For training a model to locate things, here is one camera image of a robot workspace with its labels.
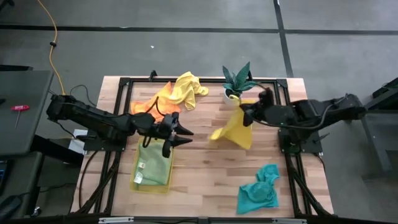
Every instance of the gray floor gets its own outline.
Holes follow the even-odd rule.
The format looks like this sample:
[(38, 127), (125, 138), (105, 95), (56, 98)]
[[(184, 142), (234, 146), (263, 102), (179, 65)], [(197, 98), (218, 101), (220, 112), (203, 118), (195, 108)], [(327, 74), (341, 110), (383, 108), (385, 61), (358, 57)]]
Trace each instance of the gray floor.
[[(59, 26), (212, 27), (275, 29), (271, 0), (45, 0)], [(280, 0), (286, 29), (398, 30), (395, 0)], [(0, 24), (50, 25), (36, 1), (16, 0), (0, 12)], [(197, 32), (76, 32), (58, 33), (54, 63), (66, 90), (85, 84), (97, 99), (104, 75), (220, 76), (251, 62), (257, 77), (286, 77), (278, 34)], [(0, 63), (49, 70), (52, 31), (0, 31)], [(287, 35), (294, 77), (304, 78), (310, 98), (325, 100), (354, 93), (366, 102), (383, 83), (396, 78), (396, 35)], [(60, 92), (57, 79), (52, 90)], [(84, 90), (75, 95), (85, 100)], [(69, 130), (78, 128), (64, 122)], [(38, 133), (67, 137), (43, 114)], [(326, 176), (335, 213), (341, 217), (396, 222), (398, 186), (393, 180), (363, 182), (378, 171), (362, 125), (338, 123), (321, 131)], [(58, 175), (53, 172), (47, 175)], [(67, 196), (43, 196), (52, 203), (46, 215), (65, 213)]]

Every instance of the wooden tabletop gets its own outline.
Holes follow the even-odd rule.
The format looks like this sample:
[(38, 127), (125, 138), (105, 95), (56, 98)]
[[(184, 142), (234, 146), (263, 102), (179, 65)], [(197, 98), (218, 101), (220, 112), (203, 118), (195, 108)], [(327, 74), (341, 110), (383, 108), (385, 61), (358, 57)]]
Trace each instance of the wooden tabletop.
[[(98, 100), (99, 109), (113, 112), (119, 79), (120, 77), (104, 77)], [(291, 101), (307, 99), (302, 78), (288, 78), (287, 82)], [(147, 101), (164, 85), (165, 83), (135, 83), (132, 89), (132, 100)], [(195, 135), (189, 136), (192, 137), (193, 142), (174, 149), (175, 157), (169, 193), (167, 195), (146, 194), (129, 189), (132, 163), (139, 137), (136, 134), (129, 137), (126, 150), (122, 153), (112, 215), (292, 217), (294, 213), (286, 164), (283, 154), (279, 152), (277, 128), (254, 123), (250, 150), (241, 149), (235, 143), (225, 139), (209, 141), (208, 138), (212, 132), (226, 124), (233, 109), (223, 103), (221, 96), (224, 89), (220, 83), (202, 83), (202, 86), (209, 88), (209, 94), (196, 97), (197, 107), (194, 110), (187, 111), (183, 103), (180, 105), (182, 109), (180, 122)], [(254, 87), (244, 92), (243, 98), (256, 99), (260, 91), (259, 87)], [(123, 108), (124, 100), (122, 100), (121, 112)], [(85, 156), (81, 172), (89, 156)], [(98, 185), (103, 159), (104, 152), (99, 152), (88, 166), (82, 187), (83, 203)], [(310, 154), (303, 154), (302, 160), (308, 188), (324, 208), (333, 213), (321, 162)], [(245, 215), (237, 215), (239, 186), (255, 182), (255, 173), (266, 164), (277, 164), (279, 169), (280, 178), (275, 181), (279, 207), (263, 208)], [(300, 208), (304, 211), (302, 194), (297, 184), (296, 188)], [(78, 191), (79, 189), (75, 191), (72, 211), (78, 209)], [(107, 195), (106, 189), (102, 209)]]

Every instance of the green cloth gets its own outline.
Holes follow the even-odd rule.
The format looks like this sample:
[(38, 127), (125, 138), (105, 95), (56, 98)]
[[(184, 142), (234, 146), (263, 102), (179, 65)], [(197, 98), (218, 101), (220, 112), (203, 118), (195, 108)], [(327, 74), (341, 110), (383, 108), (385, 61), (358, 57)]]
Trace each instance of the green cloth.
[(142, 185), (167, 185), (169, 181), (169, 174), (172, 165), (173, 151), (169, 158), (164, 158), (162, 155), (162, 147), (164, 140), (152, 139), (148, 147), (144, 148), (142, 142), (139, 144), (139, 158), (136, 164), (136, 172), (142, 174)]

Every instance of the plant leaf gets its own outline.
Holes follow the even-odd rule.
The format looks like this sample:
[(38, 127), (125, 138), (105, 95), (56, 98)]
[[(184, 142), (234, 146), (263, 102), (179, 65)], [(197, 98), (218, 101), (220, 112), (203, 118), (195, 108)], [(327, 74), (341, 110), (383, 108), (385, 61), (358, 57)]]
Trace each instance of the plant leaf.
[(232, 79), (234, 80), (234, 88), (236, 88), (236, 74), (232, 72)]
[(236, 88), (241, 88), (250, 71), (250, 62), (248, 62), (236, 75)]
[(245, 82), (238, 90), (239, 91), (247, 91), (253, 88), (257, 83), (255, 81), (247, 81)]
[(229, 74), (228, 69), (226, 67), (224, 67), (224, 66), (223, 66), (223, 73), (224, 73), (224, 76), (225, 76), (225, 82), (234, 85), (234, 80), (232, 79), (231, 74)]
[(226, 88), (227, 90), (234, 91), (234, 86), (230, 83), (224, 83), (223, 87)]

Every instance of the orange cloth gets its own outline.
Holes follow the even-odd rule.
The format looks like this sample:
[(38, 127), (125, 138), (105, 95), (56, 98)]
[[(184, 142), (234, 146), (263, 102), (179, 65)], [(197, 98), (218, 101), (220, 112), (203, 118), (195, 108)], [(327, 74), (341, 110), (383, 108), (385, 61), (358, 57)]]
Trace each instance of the orange cloth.
[[(157, 97), (157, 106), (159, 111), (163, 114), (172, 114), (173, 112), (181, 112), (178, 105), (174, 105), (169, 100), (172, 94), (172, 84), (168, 82), (152, 99), (143, 103), (138, 101), (133, 101), (130, 103), (130, 109), (132, 114), (146, 112), (150, 106), (155, 103)], [(156, 122), (163, 120), (163, 116), (157, 112), (156, 105), (149, 111), (149, 113), (155, 118)]]

